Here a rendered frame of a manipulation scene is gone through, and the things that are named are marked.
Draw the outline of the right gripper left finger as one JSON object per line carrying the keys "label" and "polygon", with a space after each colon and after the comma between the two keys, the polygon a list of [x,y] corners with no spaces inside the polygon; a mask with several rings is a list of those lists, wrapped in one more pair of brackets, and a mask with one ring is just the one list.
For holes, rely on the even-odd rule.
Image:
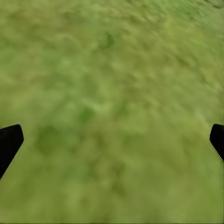
{"label": "right gripper left finger", "polygon": [[0,129],[0,179],[24,141],[19,124]]}

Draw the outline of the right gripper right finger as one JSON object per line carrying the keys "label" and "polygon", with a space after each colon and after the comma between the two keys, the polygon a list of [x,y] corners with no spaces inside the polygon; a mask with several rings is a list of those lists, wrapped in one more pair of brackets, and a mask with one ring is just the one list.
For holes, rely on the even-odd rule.
{"label": "right gripper right finger", "polygon": [[224,126],[213,125],[210,133],[210,142],[224,161]]}

